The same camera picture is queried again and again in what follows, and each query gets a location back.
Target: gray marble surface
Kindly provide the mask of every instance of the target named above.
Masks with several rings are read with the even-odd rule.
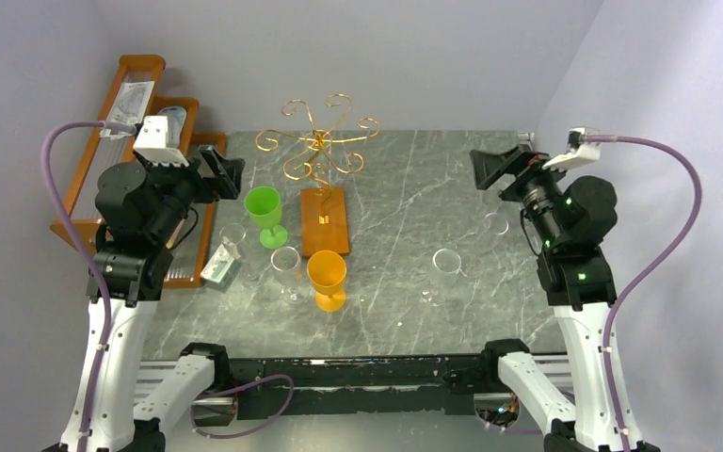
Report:
[[[277,151],[262,153],[254,138],[229,136],[228,155],[247,162],[243,194],[253,186],[276,187],[288,245],[299,249],[299,192],[314,185],[286,179],[281,165],[300,147],[282,141]],[[335,159],[358,152],[366,161],[357,174],[329,175],[345,188],[351,237],[345,307],[326,314],[312,300],[285,303],[269,267],[265,284],[254,290],[239,282],[225,291],[169,290],[159,302],[143,359],[173,359],[192,341],[220,343],[234,357],[477,352],[487,341],[507,337],[522,338],[534,351],[562,351],[560,329],[519,227],[519,207],[497,198],[506,182],[486,192],[474,188],[468,151],[504,152],[516,141],[509,132],[402,131],[335,145]],[[487,230],[484,216],[492,212]],[[213,248],[220,227],[234,221],[258,234],[242,198],[224,201],[217,208]],[[507,232],[495,234],[506,221]],[[420,292],[439,248],[458,251],[465,275],[443,305],[428,306]],[[259,262],[269,259],[261,245],[253,255]]]

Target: clear glass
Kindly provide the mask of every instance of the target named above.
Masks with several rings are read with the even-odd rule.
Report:
[[[248,239],[245,228],[239,223],[231,223],[218,234],[223,246],[242,264],[239,275],[242,285],[251,289],[262,285],[266,261],[253,255],[254,244]]]
[[[270,264],[273,277],[281,284],[281,298],[290,304],[306,300],[309,290],[300,253],[292,247],[279,248],[270,256]]]
[[[508,232],[508,218],[496,212],[489,212],[484,216],[482,228],[471,240],[471,247],[465,253],[461,262],[461,273],[467,278],[480,278],[483,276],[492,260],[491,256],[497,240]]]
[[[458,281],[461,273],[461,256],[453,250],[442,248],[431,257],[425,287],[420,301],[428,306],[440,306],[447,300],[447,292]]]

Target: table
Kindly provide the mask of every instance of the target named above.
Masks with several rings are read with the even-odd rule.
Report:
[[[299,192],[315,185],[286,179],[281,166],[301,148],[283,140],[277,151],[263,153],[255,136],[231,134],[227,154],[246,160],[243,194],[261,185],[279,190],[281,224],[290,232],[288,245],[298,248]],[[363,144],[334,146],[335,160],[350,152],[365,158],[357,174],[329,175],[345,188],[351,237],[345,307],[326,314],[312,301],[286,304],[270,268],[255,290],[239,282],[225,292],[209,286],[169,290],[159,301],[143,359],[175,359],[193,341],[222,344],[229,356],[244,358],[477,352],[487,341],[507,337],[522,338],[536,352],[563,351],[536,259],[519,227],[519,206],[497,198],[510,181],[486,192],[474,188],[468,152],[505,152],[516,143],[514,132],[384,131]],[[507,232],[485,231],[490,212],[498,224],[507,220]],[[223,201],[212,249],[217,231],[230,222],[258,234],[242,196]],[[257,248],[259,259],[269,259],[269,251]],[[420,301],[420,291],[439,248],[458,250],[466,273],[476,273],[470,266],[476,257],[484,271],[462,277],[449,299],[432,307]]]

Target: wall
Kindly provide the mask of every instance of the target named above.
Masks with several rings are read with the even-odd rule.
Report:
[[[167,92],[201,100],[199,126],[229,131],[305,128],[279,111],[293,98],[330,124],[335,92],[356,102],[345,128],[532,130],[602,2],[96,0],[121,49],[163,55]]]
[[[89,0],[0,1],[0,450],[40,450],[70,416],[87,330],[87,270],[51,233],[40,143],[98,114],[120,54]],[[54,148],[67,187],[87,138]]]
[[[560,152],[574,124],[660,140],[699,170],[699,223],[617,324],[646,438],[665,451],[723,450],[723,1],[607,0],[540,122],[539,148]],[[664,154],[602,150],[580,172],[617,188],[604,249],[624,287],[680,230],[691,185]]]

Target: black cable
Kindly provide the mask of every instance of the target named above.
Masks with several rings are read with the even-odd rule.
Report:
[[[182,242],[184,242],[186,240],[186,238],[189,237],[190,234],[192,234],[192,232],[195,230],[195,227],[198,225],[198,221],[201,219],[198,215],[198,211],[195,210],[192,206],[190,206],[189,210],[190,210],[190,212],[195,214],[195,221],[192,223],[192,226],[189,227],[187,232],[184,235],[182,235],[182,238],[180,238],[178,242],[174,243],[173,246],[170,247],[171,251],[178,248],[179,245],[181,245]]]
[[[533,252],[535,256],[539,256],[539,253],[534,250],[534,243],[531,242],[528,231],[525,229],[525,209],[520,211],[520,227],[522,228],[522,233],[525,234],[525,240],[528,241],[528,246],[531,247],[531,252]]]

